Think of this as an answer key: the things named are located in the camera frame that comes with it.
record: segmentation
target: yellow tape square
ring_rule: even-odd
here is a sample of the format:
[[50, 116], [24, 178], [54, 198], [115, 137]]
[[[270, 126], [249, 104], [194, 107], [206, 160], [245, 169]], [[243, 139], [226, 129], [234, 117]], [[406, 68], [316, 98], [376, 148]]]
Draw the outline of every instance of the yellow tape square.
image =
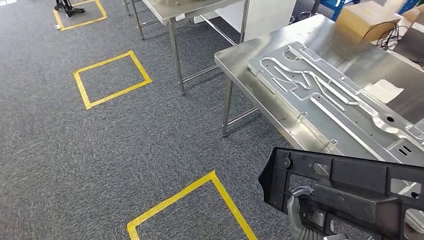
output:
[[[84, 88], [83, 81], [81, 80], [80, 73], [82, 73], [84, 71], [87, 71], [87, 70], [90, 70], [90, 69], [93, 69], [93, 68], [96, 68], [96, 67], [99, 67], [99, 66], [102, 66], [102, 65], [105, 65], [105, 64], [108, 64], [108, 63], [111, 63], [113, 61], [116, 61], [116, 60], [119, 60], [119, 59], [128, 57], [128, 56], [131, 57], [131, 59], [134, 62], [135, 66], [137, 67], [138, 71], [143, 76], [144, 81], [139, 82], [139, 83], [137, 83], [137, 84], [135, 84], [133, 86], [130, 86], [130, 87], [124, 89], [124, 90], [121, 90], [121, 91], [119, 91], [117, 93], [114, 93], [112, 95], [109, 95], [107, 97], [104, 97], [104, 98], [102, 98], [100, 100], [97, 100], [97, 101], [94, 101], [94, 102], [90, 102], [89, 96], [87, 95], [86, 89]], [[76, 71], [73, 72], [73, 77], [75, 78], [76, 85], [78, 86], [79, 93], [81, 93], [82, 101], [84, 102], [84, 105], [85, 105], [85, 108], [86, 109], [90, 109], [90, 108], [92, 108], [92, 107], [94, 107], [96, 105], [99, 105], [99, 104], [104, 103], [104, 102], [106, 102], [108, 100], [111, 100], [113, 98], [116, 98], [116, 97], [118, 97], [118, 96], [120, 96], [122, 94], [126, 94], [129, 91], [132, 91], [132, 90], [134, 90], [136, 88], [142, 87], [142, 86], [144, 86], [144, 85], [149, 84], [149, 83], [152, 82], [152, 80], [150, 79], [149, 75], [147, 74], [147, 72], [143, 68], [142, 64], [139, 62], [139, 60], [137, 59], [136, 55], [131, 50], [128, 51], [128, 52], [126, 52], [126, 53], [124, 53], [124, 54], [121, 54], [119, 56], [115, 56], [115, 57], [112, 57], [110, 59], [101, 61], [99, 63], [96, 63], [96, 64], [93, 64], [93, 65], [86, 66], [86, 67], [83, 67], [81, 69], [78, 69], [78, 70], [76, 70]]]
[[56, 22], [60, 26], [60, 30], [64, 31], [64, 30], [68, 30], [68, 29], [74, 29], [76, 27], [81, 27], [81, 26], [84, 26], [84, 25], [87, 25], [87, 24], [92, 24], [92, 23], [95, 23], [95, 22], [98, 22], [100, 20], [108, 18], [105, 9], [103, 8], [102, 4], [100, 4], [100, 0], [88, 0], [88, 1], [78, 2], [78, 3], [73, 4], [72, 6], [76, 7], [76, 6], [91, 3], [91, 2], [95, 2], [95, 4], [97, 5], [98, 9], [101, 12], [102, 17], [99, 17], [99, 18], [94, 19], [94, 20], [78, 23], [78, 24], [75, 24], [75, 25], [72, 25], [72, 26], [67, 26], [67, 27], [64, 27], [64, 25], [62, 24], [62, 20], [59, 17], [58, 11], [53, 9], [54, 18], [56, 18]]
[[183, 198], [187, 194], [193, 192], [195, 189], [199, 188], [200, 186], [204, 185], [205, 183], [212, 181], [213, 185], [215, 186], [216, 190], [218, 190], [219, 194], [221, 195], [222, 199], [224, 200], [225, 204], [228, 206], [229, 210], [231, 211], [232, 215], [237, 220], [238, 224], [240, 225], [241, 229], [243, 230], [244, 234], [246, 234], [247, 239], [249, 240], [257, 240], [257, 237], [253, 233], [251, 227], [248, 225], [240, 211], [237, 209], [236, 205], [234, 204], [233, 200], [231, 199], [228, 192], [225, 190], [223, 184], [218, 179], [217, 175], [215, 174], [215, 171], [211, 171], [210, 173], [206, 174], [199, 180], [193, 182], [192, 184], [188, 185], [186, 188], [181, 190], [179, 193], [175, 194], [174, 196], [162, 201], [158, 205], [152, 207], [145, 213], [138, 216], [136, 219], [130, 221], [126, 225], [126, 229], [129, 234], [129, 238], [131, 240], [140, 240], [139, 234], [137, 233], [136, 227], [140, 224], [142, 224], [147, 219], [153, 217], [153, 215], [159, 213], [160, 211], [167, 208], [169, 205], [175, 203], [179, 199]]

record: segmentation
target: blue object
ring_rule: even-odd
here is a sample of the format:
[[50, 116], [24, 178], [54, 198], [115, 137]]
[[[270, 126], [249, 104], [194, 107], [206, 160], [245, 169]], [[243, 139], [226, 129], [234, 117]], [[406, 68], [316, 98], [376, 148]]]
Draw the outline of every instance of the blue object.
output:
[[321, 4], [326, 6], [327, 8], [334, 10], [334, 14], [332, 15], [332, 20], [336, 21], [340, 12], [342, 11], [343, 5], [353, 3], [358, 4], [361, 0], [341, 0], [340, 4], [336, 6], [337, 0], [321, 0]]
[[403, 5], [403, 7], [400, 9], [399, 14], [403, 14], [404, 12], [412, 9], [413, 7], [415, 7], [415, 5], [418, 4], [420, 0], [408, 0], [405, 2], [405, 4]]

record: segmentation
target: black plastic part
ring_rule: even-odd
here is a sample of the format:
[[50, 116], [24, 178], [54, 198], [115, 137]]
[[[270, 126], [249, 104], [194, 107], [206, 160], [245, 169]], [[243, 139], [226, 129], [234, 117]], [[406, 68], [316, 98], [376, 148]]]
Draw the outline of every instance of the black plastic part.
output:
[[83, 8], [74, 8], [71, 5], [69, 0], [56, 0], [56, 6], [54, 6], [54, 10], [59, 11], [63, 9], [68, 18], [72, 17], [74, 14], [82, 14], [85, 12]]
[[[325, 165], [328, 174], [318, 174], [316, 164]], [[335, 234], [330, 224], [339, 220], [368, 232], [375, 240], [407, 240], [406, 211], [424, 211], [421, 166], [275, 147], [259, 182], [263, 200], [285, 213], [291, 196], [291, 175], [318, 181], [313, 196], [299, 199], [299, 214], [305, 225], [325, 236]], [[419, 183], [421, 194], [407, 197], [393, 193], [391, 179]], [[324, 214], [323, 225], [307, 217], [316, 209]]]

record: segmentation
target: white paper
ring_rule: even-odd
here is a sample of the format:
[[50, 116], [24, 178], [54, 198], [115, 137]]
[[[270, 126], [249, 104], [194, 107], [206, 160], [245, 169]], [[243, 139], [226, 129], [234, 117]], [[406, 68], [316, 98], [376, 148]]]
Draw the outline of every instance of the white paper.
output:
[[396, 87], [386, 79], [380, 79], [374, 85], [366, 86], [365, 90], [384, 104], [392, 101], [404, 91], [403, 88]]
[[175, 21], [180, 21], [186, 18], [186, 15], [183, 13], [175, 17]]

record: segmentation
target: stainless steel table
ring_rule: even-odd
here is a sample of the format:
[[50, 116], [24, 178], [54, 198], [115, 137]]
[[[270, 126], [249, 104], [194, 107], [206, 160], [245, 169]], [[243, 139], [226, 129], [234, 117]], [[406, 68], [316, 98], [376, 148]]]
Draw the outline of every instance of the stainless steel table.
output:
[[[295, 114], [290, 111], [289, 107], [285, 106], [249, 70], [249, 60], [296, 41], [314, 51], [361, 88], [373, 85], [381, 79], [387, 80], [398, 88], [403, 88], [403, 92], [387, 103], [386, 106], [407, 121], [415, 124], [416, 127], [418, 127], [418, 122], [423, 122], [423, 72], [369, 42], [361, 41], [352, 33], [338, 28], [332, 20], [322, 15], [315, 15], [215, 54], [216, 64], [228, 76], [222, 119], [223, 136], [227, 135], [228, 125], [237, 122], [256, 110], [260, 110], [291, 145], [297, 149], [376, 159], [367, 149], [361, 148], [358, 141], [351, 138], [347, 132], [338, 135], [338, 142], [334, 143], [332, 140], [323, 137], [320, 132], [323, 129], [316, 128], [312, 131], [310, 127], [307, 127], [307, 121], [302, 114]], [[248, 96], [256, 107], [229, 120], [233, 83]], [[323, 115], [321, 122], [325, 121], [327, 120]], [[420, 142], [420, 144], [422, 151], [424, 143]], [[424, 165], [424, 162], [420, 161], [422, 159], [414, 159], [414, 157], [407, 159], [407, 156], [403, 157], [401, 159], [402, 163], [411, 164], [415, 161], [420, 165]], [[409, 190], [403, 188], [404, 186], [399, 185], [399, 189], [403, 189], [406, 193]], [[408, 215], [407, 222], [412, 227], [415, 227], [417, 231], [424, 231], [423, 212], [415, 212]]]
[[[156, 20], [144, 22], [140, 24], [139, 17], [136, 11], [134, 2], [131, 0], [132, 6], [135, 12], [135, 18], [137, 21], [137, 27], [141, 34], [141, 38], [144, 40], [142, 28], [154, 23], [161, 23], [168, 27], [169, 36], [171, 40], [172, 53], [175, 60], [176, 75], [178, 81], [178, 87], [181, 94], [185, 94], [184, 83], [188, 82], [200, 75], [203, 75], [209, 71], [217, 69], [218, 66], [214, 65], [208, 67], [202, 71], [199, 71], [191, 76], [184, 77], [181, 74], [180, 58], [177, 49], [176, 30], [175, 23], [180, 20], [190, 19], [195, 16], [200, 16], [206, 23], [208, 23], [215, 31], [217, 31], [222, 37], [224, 37], [233, 46], [236, 43], [231, 40], [225, 33], [223, 33], [217, 26], [206, 19], [203, 14], [212, 12], [216, 9], [224, 8], [228, 5], [240, 2], [241, 0], [142, 0], [144, 4], [150, 9], [150, 11], [156, 16]], [[249, 9], [250, 0], [245, 0], [243, 18], [241, 23], [241, 36], [240, 42], [243, 42], [246, 31], [246, 21]]]

